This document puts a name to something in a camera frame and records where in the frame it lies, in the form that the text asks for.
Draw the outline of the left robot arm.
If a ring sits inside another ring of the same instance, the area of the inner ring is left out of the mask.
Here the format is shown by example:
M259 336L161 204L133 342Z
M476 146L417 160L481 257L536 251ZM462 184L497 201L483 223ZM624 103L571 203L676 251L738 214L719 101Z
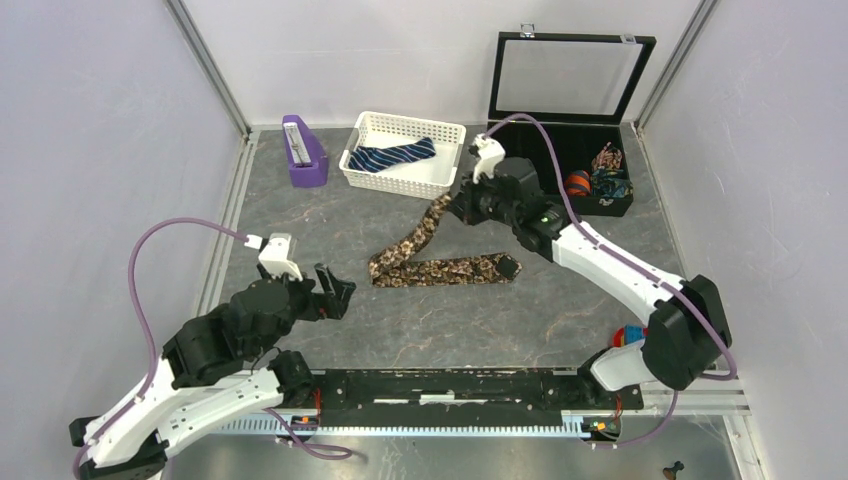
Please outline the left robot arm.
M324 264L315 279L267 271L209 313L187 321L165 343L138 389L99 417L71 422L77 479L150 479L179 447L253 410L312 400L316 381L298 351L277 353L264 368L205 399L261 359L298 321L340 320L356 290Z

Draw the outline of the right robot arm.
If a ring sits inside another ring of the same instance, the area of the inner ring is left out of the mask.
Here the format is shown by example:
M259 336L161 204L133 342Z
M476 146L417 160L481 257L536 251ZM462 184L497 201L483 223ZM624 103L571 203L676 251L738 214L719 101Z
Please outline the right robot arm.
M591 408L606 406L629 385L658 381L685 390L732 343L711 280L685 280L604 239L544 194L527 159L508 158L488 172L465 174L450 209L467 225L492 220L509 226L525 249L590 280L646 327L643 339L609 347L586 362L590 373L579 378L577 392Z

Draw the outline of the brown floral tie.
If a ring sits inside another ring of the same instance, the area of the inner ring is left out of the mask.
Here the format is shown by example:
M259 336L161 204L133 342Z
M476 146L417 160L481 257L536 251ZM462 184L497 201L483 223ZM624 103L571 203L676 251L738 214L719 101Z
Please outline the brown floral tie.
M410 233L369 259L368 275L373 286L408 288L507 284L516 279L522 265L505 252L448 259L415 258L435 236L451 201L449 194L432 200Z

